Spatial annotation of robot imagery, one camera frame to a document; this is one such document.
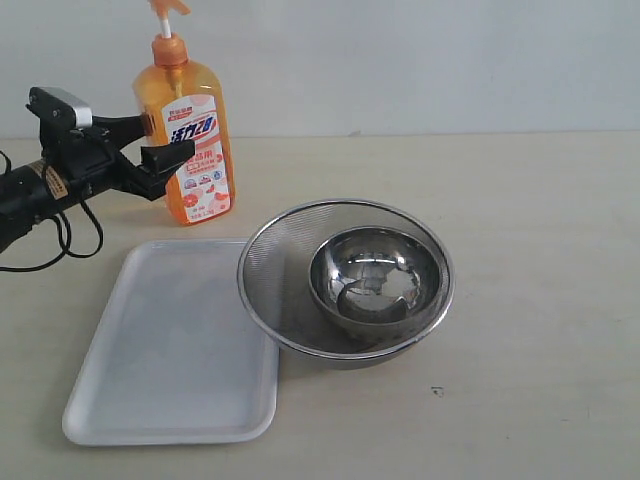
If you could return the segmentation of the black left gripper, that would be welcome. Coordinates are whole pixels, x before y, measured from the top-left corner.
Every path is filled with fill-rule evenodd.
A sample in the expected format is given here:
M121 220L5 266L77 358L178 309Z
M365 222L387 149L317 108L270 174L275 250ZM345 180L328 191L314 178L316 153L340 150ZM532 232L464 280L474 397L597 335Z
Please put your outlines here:
M94 116L93 125L66 132L42 128L43 159L78 198L113 189L157 200L166 194L177 170L195 155L193 140L142 147L141 163L134 167L121 150L149 133L148 116Z

